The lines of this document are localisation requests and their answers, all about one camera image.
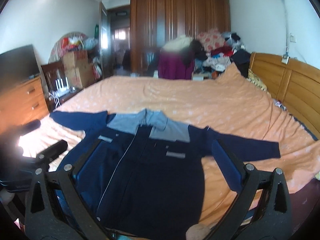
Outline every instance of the metal screw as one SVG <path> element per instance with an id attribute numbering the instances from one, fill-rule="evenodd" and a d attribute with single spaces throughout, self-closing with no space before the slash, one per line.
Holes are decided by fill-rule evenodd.
<path id="1" fill-rule="evenodd" d="M 283 171 L 280 168 L 276 168 L 276 173 L 281 175 L 283 173 Z"/>
<path id="2" fill-rule="evenodd" d="M 72 169 L 72 165 L 71 164 L 66 164 L 66 165 L 64 165 L 63 169 L 65 171 L 70 171 Z"/>
<path id="3" fill-rule="evenodd" d="M 251 163 L 248 163 L 248 164 L 246 165 L 246 167 L 247 167 L 247 170 L 248 170 L 248 171 L 253 171 L 253 170 L 254 170 L 254 166 L 253 166 Z"/>
<path id="4" fill-rule="evenodd" d="M 41 168 L 36 169 L 36 174 L 37 174 L 37 175 L 39 175 L 41 172 L 42 172 L 42 169 L 41 169 Z"/>

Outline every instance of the doorway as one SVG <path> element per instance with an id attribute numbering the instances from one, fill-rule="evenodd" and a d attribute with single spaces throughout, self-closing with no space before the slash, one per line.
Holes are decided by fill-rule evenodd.
<path id="1" fill-rule="evenodd" d="M 115 75 L 129 76 L 130 5 L 108 10 L 111 28 L 111 60 Z"/>

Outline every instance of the wardrobe door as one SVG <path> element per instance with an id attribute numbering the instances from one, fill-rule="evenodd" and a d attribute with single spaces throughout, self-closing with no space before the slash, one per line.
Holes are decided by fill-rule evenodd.
<path id="1" fill-rule="evenodd" d="M 211 0 L 191 0 L 192 36 L 208 31 L 211 26 Z"/>
<path id="2" fill-rule="evenodd" d="M 172 35 L 175 39 L 181 35 L 192 35 L 191 0 L 171 0 Z"/>
<path id="3" fill-rule="evenodd" d="M 131 0 L 130 33 L 131 33 L 131 70 L 142 71 L 142 51 L 151 44 L 150 20 L 151 0 Z"/>
<path id="4" fill-rule="evenodd" d="M 230 31 L 230 5 L 229 0 L 211 0 L 212 26 L 219 32 Z"/>
<path id="5" fill-rule="evenodd" d="M 170 38 L 171 0 L 151 0 L 151 46 L 162 47 Z"/>

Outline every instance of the wall socket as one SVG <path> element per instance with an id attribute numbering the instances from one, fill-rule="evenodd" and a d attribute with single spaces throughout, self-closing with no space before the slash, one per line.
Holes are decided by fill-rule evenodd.
<path id="1" fill-rule="evenodd" d="M 281 62 L 287 65 L 289 62 L 289 56 L 283 55 Z"/>
<path id="2" fill-rule="evenodd" d="M 293 35 L 293 33 L 290 33 L 290 42 L 296 43 L 296 37 Z"/>

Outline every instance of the wooden headboard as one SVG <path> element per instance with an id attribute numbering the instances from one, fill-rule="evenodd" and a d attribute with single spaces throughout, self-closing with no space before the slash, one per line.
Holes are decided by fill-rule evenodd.
<path id="1" fill-rule="evenodd" d="M 320 139 L 320 69 L 281 56 L 252 53 L 250 68 L 267 85 L 271 96 L 282 102 Z"/>

